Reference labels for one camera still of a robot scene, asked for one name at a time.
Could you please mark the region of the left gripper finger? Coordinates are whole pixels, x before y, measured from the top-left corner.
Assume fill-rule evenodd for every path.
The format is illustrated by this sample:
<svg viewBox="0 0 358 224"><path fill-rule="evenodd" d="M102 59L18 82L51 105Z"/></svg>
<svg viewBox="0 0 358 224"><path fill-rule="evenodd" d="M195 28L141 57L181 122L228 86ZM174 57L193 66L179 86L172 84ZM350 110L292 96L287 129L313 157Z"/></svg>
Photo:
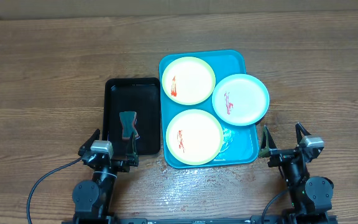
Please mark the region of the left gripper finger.
<svg viewBox="0 0 358 224"><path fill-rule="evenodd" d="M96 129L95 132L91 135L91 137L88 140L86 140L85 143L82 144L82 146L80 146L78 150L78 155L83 156L86 151L90 151L93 142L99 140L99 136L100 136L100 130Z"/></svg>
<svg viewBox="0 0 358 224"><path fill-rule="evenodd" d="M137 148L136 148L136 137L135 137L134 132L132 132L132 134L130 136L129 145L127 146L126 157L127 157L127 163L129 165L138 165L139 164L139 157L138 157Z"/></svg>

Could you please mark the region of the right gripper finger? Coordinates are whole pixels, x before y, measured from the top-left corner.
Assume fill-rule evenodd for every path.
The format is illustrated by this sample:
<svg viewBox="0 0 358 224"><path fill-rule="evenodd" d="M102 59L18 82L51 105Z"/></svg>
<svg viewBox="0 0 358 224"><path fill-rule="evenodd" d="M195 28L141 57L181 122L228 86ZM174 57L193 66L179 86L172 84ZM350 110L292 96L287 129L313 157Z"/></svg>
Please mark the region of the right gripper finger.
<svg viewBox="0 0 358 224"><path fill-rule="evenodd" d="M300 122L297 122L295 125L295 131L296 131L296 140L297 143L300 143L301 140L305 136L309 136L310 133L303 127L303 125Z"/></svg>
<svg viewBox="0 0 358 224"><path fill-rule="evenodd" d="M259 157L270 157L277 151L275 142L266 125L263 126L262 143L260 146Z"/></svg>

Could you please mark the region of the green and orange sponge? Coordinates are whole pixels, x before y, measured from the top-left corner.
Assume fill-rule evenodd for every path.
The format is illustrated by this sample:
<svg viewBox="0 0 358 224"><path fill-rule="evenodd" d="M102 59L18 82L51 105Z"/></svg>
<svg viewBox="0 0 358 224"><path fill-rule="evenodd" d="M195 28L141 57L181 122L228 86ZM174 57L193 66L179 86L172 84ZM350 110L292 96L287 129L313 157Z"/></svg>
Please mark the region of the green and orange sponge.
<svg viewBox="0 0 358 224"><path fill-rule="evenodd" d="M136 130L137 113L135 111L123 111L119 113L122 125L122 140L130 140L134 135L135 139L139 139L139 133Z"/></svg>

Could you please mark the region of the light blue plate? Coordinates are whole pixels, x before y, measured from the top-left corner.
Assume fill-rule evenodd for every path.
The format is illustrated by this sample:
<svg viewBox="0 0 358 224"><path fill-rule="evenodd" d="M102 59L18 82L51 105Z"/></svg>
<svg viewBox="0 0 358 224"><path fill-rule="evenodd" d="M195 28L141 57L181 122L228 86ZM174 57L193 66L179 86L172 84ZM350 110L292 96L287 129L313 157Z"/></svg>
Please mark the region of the light blue plate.
<svg viewBox="0 0 358 224"><path fill-rule="evenodd" d="M234 74L216 85L211 100L215 113L224 122L248 126L265 116L270 95L258 78L248 74Z"/></svg>

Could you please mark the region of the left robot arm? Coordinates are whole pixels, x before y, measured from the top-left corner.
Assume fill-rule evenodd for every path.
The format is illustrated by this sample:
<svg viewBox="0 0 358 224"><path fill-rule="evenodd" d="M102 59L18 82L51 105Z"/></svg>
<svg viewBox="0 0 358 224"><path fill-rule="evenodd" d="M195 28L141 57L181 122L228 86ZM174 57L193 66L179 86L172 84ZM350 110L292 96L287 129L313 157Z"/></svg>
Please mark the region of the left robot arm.
<svg viewBox="0 0 358 224"><path fill-rule="evenodd" d="M75 213L71 222L74 224L117 223L117 218L109 212L117 174L139 165L134 133L130 135L123 159L114 158L112 143L100 140L99 135L97 129L78 150L80 160L93 170L93 176L73 189Z"/></svg>

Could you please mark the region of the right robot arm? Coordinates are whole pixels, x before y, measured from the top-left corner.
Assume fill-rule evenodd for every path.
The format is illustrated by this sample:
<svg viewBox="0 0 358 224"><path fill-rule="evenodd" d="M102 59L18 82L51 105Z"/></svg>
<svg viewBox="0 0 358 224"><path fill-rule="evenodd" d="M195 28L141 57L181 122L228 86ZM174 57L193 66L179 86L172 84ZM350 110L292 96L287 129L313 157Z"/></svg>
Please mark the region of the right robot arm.
<svg viewBox="0 0 358 224"><path fill-rule="evenodd" d="M278 167L287 188L274 196L254 223L337 223L332 209L334 184L327 177L310 176L307 163L316 159L324 149L322 137L310 134L301 123L296 123L297 144L293 149L278 149L268 127L263 127L259 157L268 158L269 167ZM269 207L281 196L288 194L291 208L281 215L267 216Z"/></svg>

